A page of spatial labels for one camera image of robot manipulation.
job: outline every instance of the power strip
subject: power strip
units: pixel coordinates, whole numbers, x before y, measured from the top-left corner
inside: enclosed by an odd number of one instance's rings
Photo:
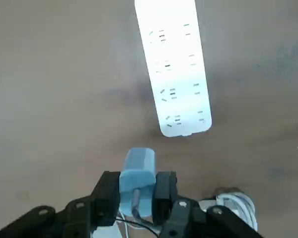
[[[194,0],[135,0],[161,132],[187,136],[212,125]]]

